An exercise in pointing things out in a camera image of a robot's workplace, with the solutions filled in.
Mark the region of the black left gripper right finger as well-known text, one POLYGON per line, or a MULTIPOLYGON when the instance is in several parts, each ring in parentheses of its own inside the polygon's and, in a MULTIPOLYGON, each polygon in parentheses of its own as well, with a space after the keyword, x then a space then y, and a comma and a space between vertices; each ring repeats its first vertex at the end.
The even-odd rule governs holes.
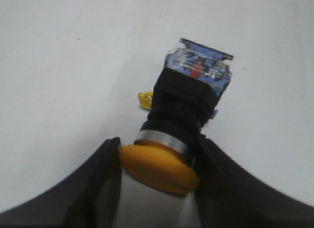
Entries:
POLYGON ((254 177, 212 140, 199 137, 195 191, 203 228, 312 228, 314 208, 254 177))

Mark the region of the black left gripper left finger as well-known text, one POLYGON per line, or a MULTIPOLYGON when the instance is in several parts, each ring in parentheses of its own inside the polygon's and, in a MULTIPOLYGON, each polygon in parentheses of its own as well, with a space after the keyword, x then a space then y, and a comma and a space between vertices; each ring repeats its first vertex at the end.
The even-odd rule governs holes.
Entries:
POLYGON ((111 228, 122 172, 120 139, 105 140, 78 169, 39 196, 0 215, 2 228, 111 228))

